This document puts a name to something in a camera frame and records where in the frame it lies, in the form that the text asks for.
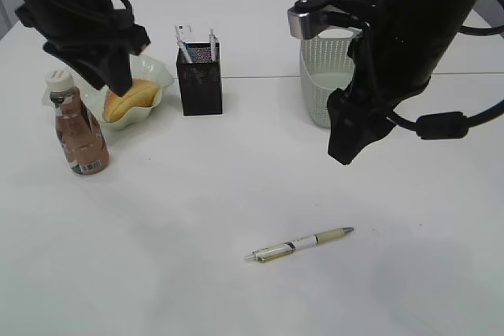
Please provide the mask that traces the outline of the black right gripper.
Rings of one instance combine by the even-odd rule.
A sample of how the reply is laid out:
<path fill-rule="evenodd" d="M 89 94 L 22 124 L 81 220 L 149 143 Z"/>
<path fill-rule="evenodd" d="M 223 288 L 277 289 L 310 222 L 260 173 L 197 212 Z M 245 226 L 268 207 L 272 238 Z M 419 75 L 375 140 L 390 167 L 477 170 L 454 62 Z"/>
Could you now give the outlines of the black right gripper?
<path fill-rule="evenodd" d="M 347 55 L 354 62 L 354 74 L 347 87 L 335 90 L 327 103 L 331 157 L 348 165 L 395 127 L 417 130 L 416 122 L 400 116 L 395 108 L 424 91 L 425 75 L 419 73 L 424 52 L 424 41 L 416 36 L 358 36 L 352 40 Z"/>

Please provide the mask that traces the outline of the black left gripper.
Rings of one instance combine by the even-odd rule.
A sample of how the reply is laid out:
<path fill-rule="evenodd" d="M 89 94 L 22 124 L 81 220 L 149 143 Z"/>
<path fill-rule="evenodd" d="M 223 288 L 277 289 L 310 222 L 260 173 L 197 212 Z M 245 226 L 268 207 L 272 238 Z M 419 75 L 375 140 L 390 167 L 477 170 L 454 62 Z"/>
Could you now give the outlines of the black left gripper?
<path fill-rule="evenodd" d="M 106 85 L 123 97 L 132 87 L 129 56 L 140 55 L 150 37 L 135 22 L 131 2 L 117 1 L 120 8 L 112 0 L 25 0 L 16 15 L 46 39 L 45 52 L 65 62 L 95 90 Z"/>

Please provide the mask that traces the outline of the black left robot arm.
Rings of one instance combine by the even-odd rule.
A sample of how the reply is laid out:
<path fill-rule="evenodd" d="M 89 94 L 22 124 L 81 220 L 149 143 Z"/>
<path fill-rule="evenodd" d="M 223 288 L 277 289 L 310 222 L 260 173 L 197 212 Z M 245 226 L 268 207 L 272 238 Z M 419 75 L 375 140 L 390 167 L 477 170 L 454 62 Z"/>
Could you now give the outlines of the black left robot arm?
<path fill-rule="evenodd" d="M 129 0 L 23 0 L 19 21 L 45 38 L 43 50 L 94 89 L 122 97 L 132 87 L 130 57 L 149 45 Z"/>

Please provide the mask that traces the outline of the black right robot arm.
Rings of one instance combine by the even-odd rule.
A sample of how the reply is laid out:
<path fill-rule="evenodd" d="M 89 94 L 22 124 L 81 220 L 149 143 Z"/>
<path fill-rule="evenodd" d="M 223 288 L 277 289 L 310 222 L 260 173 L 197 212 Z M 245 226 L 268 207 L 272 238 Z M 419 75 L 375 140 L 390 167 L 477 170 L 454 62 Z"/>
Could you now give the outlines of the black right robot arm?
<path fill-rule="evenodd" d="M 476 116 L 448 112 L 409 121 L 395 112 L 421 94 L 459 33 L 476 0 L 379 0 L 377 17 L 365 21 L 353 42 L 354 74 L 344 90 L 328 98 L 328 154 L 349 164 L 366 146 L 396 126 L 423 140 L 460 139 L 469 129 L 496 118 L 492 107 Z"/>

